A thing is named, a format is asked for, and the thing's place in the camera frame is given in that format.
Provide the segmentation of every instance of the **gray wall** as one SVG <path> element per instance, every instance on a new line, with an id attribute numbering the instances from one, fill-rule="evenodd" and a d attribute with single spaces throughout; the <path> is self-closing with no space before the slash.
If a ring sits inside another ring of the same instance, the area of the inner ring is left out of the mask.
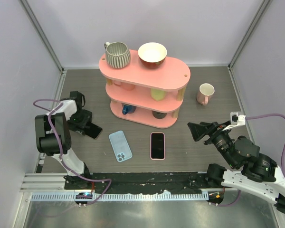
<path id="1" fill-rule="evenodd" d="M 97 67 L 104 43 L 166 46 L 187 64 L 228 64 L 262 0 L 28 0 L 64 67 Z"/>
<path id="2" fill-rule="evenodd" d="M 33 172 L 33 107 L 51 98 L 58 69 L 17 0 L 0 0 L 0 228 L 12 227 L 24 173 Z"/>
<path id="3" fill-rule="evenodd" d="M 285 0 L 274 0 L 234 67 L 234 75 L 249 116 L 285 114 Z M 251 120 L 262 153 L 279 164 L 285 142 L 280 117 Z"/>

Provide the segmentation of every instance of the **mug handle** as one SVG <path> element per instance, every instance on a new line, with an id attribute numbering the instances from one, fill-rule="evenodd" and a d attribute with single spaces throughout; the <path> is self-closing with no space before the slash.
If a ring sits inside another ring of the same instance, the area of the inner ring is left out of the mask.
<path id="1" fill-rule="evenodd" d="M 207 104 L 208 104 L 208 100 L 209 100 L 209 99 L 208 99 L 208 97 L 206 96 L 206 97 L 205 97 L 205 101 L 203 102 L 203 105 L 207 105 Z"/>
<path id="2" fill-rule="evenodd" d="M 122 82 L 119 82 L 119 81 L 113 81 L 113 83 L 114 83 L 114 85 L 116 85 L 116 86 L 122 86 Z"/>
<path id="3" fill-rule="evenodd" d="M 129 108 L 127 106 L 123 107 L 123 114 L 126 115 L 129 112 Z"/>
<path id="4" fill-rule="evenodd" d="M 104 43 L 104 47 L 105 47 L 105 49 L 106 49 L 109 45 L 110 45 L 110 43 L 109 43 L 109 42 L 105 42 L 105 43 Z"/>

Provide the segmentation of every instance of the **shelf tier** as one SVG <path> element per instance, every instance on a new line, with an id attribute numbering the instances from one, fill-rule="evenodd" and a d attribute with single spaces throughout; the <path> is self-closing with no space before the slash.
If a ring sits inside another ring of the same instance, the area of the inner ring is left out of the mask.
<path id="1" fill-rule="evenodd" d="M 99 60 L 101 73 L 111 79 L 126 82 L 138 86 L 174 91 L 186 86 L 190 79 L 190 70 L 181 60 L 166 57 L 165 61 L 157 69 L 147 69 L 142 65 L 137 51 L 130 50 L 131 62 L 122 69 L 110 67 L 105 55 Z"/>
<path id="2" fill-rule="evenodd" d="M 175 124 L 177 118 L 173 118 L 171 113 L 168 113 L 163 119 L 156 119 L 152 115 L 152 111 L 137 107 L 134 113 L 123 115 L 123 106 L 119 102 L 111 101 L 111 110 L 114 115 L 121 119 L 130 120 L 140 124 L 149 125 L 157 128 L 168 128 Z"/>
<path id="3" fill-rule="evenodd" d="M 163 100 L 155 101 L 151 97 L 150 88 L 138 85 L 135 87 L 135 89 L 128 91 L 115 84 L 106 84 L 105 90 L 112 100 L 161 113 L 175 111 L 181 106 L 183 101 L 183 99 L 181 101 L 176 100 L 177 91 L 167 92 L 167 95 Z"/>

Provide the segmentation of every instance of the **pink phone case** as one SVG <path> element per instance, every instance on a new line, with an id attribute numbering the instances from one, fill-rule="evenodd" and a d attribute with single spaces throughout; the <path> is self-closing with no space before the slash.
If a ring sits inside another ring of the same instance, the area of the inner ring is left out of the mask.
<path id="1" fill-rule="evenodd" d="M 151 157 L 151 143 L 152 143 L 152 134 L 153 133 L 160 133 L 160 134 L 163 134 L 163 159 L 158 159 L 158 158 L 152 158 Z M 165 160 L 166 159 L 166 141 L 165 141 L 165 134 L 163 132 L 152 132 L 151 135 L 150 135 L 150 158 L 152 160 Z"/>

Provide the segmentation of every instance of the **pink mug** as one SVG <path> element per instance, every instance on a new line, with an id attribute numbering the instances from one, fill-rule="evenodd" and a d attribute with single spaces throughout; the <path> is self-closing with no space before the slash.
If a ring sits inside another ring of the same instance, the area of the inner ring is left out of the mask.
<path id="1" fill-rule="evenodd" d="M 125 82 L 113 81 L 113 83 L 117 86 L 121 86 L 125 90 L 133 90 L 135 88 L 135 85 Z"/>
<path id="2" fill-rule="evenodd" d="M 208 83 L 201 84 L 199 87 L 199 92 L 196 96 L 196 100 L 201 105 L 207 105 L 212 95 L 214 94 L 214 87 Z"/>

